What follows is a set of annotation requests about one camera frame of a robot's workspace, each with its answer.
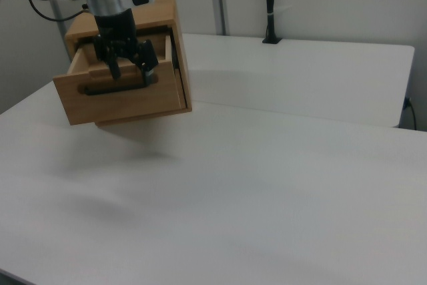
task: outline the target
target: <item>open drawer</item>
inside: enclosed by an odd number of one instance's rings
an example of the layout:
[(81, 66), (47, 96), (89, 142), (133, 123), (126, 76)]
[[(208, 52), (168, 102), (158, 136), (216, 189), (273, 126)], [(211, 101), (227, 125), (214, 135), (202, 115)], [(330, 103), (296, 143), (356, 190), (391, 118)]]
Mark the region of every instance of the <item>open drawer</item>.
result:
[(146, 88), (141, 88), (141, 72), (130, 61), (118, 61), (122, 76), (113, 80), (108, 66), (97, 60), (93, 44), (79, 46), (68, 73), (53, 80), (71, 125), (107, 125), (186, 108), (181, 76), (172, 63), (170, 34), (145, 35), (139, 40), (146, 39), (153, 43), (159, 60), (155, 83)]

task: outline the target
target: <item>white table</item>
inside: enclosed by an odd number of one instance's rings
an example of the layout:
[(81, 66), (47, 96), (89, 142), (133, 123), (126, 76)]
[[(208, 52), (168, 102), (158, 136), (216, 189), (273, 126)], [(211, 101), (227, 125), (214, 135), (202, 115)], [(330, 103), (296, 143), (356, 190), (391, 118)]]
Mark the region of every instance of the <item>white table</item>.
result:
[(0, 268), (39, 285), (427, 283), (427, 134), (210, 103), (0, 116)]
[(193, 99), (369, 125), (399, 124), (414, 48), (184, 35)]

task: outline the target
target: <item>black cable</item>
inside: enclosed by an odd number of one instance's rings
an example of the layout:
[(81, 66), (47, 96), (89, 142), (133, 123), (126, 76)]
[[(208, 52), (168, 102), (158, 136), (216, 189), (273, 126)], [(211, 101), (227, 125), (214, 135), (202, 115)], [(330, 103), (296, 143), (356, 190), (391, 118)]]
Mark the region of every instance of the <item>black cable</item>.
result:
[(40, 17), (42, 17), (42, 18), (44, 18), (44, 19), (46, 19), (46, 20), (49, 20), (49, 21), (54, 21), (54, 22), (56, 22), (56, 23), (61, 23), (61, 22), (63, 22), (63, 21), (68, 21), (68, 20), (71, 20), (71, 19), (73, 19), (73, 18), (76, 18), (77, 16), (79, 16), (79, 15), (81, 15), (82, 13), (87, 13), (87, 11), (86, 10), (82, 10), (82, 11), (80, 11), (80, 12), (78, 12), (78, 13), (76, 13), (76, 14), (74, 14), (74, 15), (72, 15), (72, 16), (70, 16), (70, 17), (67, 17), (67, 18), (63, 18), (63, 19), (54, 19), (54, 18), (50, 18), (50, 17), (48, 17), (48, 16), (45, 16), (44, 14), (42, 14), (36, 7), (35, 7), (35, 5), (34, 5), (34, 2), (33, 2), (33, 0), (28, 0), (29, 1), (29, 4), (31, 5), (31, 7), (34, 9), (34, 11), (40, 16)]
[(415, 110), (414, 110), (414, 106), (412, 106), (411, 102), (409, 102), (408, 107), (411, 107), (411, 110), (412, 110), (412, 117), (414, 118), (414, 130), (416, 130), (416, 117), (415, 117)]

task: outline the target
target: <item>white wall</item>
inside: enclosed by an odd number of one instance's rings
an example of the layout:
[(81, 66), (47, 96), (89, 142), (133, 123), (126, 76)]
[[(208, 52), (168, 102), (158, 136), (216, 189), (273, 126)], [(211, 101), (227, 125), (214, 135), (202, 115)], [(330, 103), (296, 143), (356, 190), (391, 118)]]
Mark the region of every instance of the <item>white wall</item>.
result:
[[(231, 35), (264, 36), (265, 3), (226, 0)], [(427, 0), (276, 0), (276, 7), (281, 6), (291, 6), (276, 15), (278, 35), (288, 39), (414, 46), (408, 95), (413, 98), (419, 127), (427, 130)], [(405, 111), (403, 124), (412, 128), (409, 116)]]
[[(53, 16), (48, 2), (36, 2)], [(37, 91), (69, 60), (56, 23), (40, 18), (28, 0), (0, 0), (0, 113)]]

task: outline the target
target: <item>wooden drawer box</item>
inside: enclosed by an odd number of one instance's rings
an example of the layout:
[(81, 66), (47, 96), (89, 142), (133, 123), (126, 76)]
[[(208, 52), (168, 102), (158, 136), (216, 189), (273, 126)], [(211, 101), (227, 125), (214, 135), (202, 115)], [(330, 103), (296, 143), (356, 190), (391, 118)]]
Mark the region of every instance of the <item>wooden drawer box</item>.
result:
[[(168, 12), (173, 13), (170, 19), (165, 16)], [(97, 35), (95, 20), (83, 14), (65, 38), (73, 57), (69, 71), (53, 80), (71, 125), (94, 122), (103, 126), (191, 111), (175, 0), (156, 0), (133, 14), (138, 39), (150, 39), (159, 60), (155, 83), (139, 87), (141, 72), (126, 59), (118, 61), (122, 76), (113, 80), (108, 66), (97, 60), (91, 42)]]

